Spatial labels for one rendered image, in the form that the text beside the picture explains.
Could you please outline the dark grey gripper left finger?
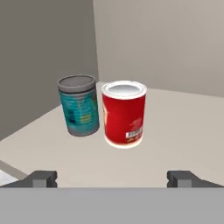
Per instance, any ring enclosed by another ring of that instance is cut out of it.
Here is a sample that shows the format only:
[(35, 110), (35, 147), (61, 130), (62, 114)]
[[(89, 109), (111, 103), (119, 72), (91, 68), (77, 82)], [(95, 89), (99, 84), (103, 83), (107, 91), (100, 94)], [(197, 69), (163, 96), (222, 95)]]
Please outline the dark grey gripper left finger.
[(24, 179), (3, 185), (12, 188), (57, 188), (58, 174), (56, 171), (34, 171)]

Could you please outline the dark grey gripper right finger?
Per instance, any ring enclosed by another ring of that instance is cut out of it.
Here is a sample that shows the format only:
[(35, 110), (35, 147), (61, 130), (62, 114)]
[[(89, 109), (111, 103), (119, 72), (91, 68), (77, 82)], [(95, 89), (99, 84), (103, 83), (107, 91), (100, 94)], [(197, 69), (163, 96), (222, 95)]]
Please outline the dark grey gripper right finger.
[(167, 187), (176, 188), (210, 188), (221, 187), (221, 185), (198, 178), (190, 171), (168, 171)]

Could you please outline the teal labelled grey can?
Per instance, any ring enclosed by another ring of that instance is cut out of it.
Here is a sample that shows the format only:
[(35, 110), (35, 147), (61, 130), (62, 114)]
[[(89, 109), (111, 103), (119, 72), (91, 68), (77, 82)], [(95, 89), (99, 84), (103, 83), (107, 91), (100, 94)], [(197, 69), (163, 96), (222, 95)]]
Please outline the teal labelled grey can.
[(66, 76), (58, 81), (58, 90), (68, 132), (76, 137), (94, 134), (100, 127), (95, 77)]

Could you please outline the red labelled white can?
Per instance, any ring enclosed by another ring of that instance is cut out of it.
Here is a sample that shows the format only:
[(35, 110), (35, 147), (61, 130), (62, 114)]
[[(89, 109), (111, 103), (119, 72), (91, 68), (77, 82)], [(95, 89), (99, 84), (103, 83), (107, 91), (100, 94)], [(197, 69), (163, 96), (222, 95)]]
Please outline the red labelled white can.
[(137, 81), (117, 80), (101, 87), (104, 136), (120, 149), (136, 147), (143, 139), (147, 87)]

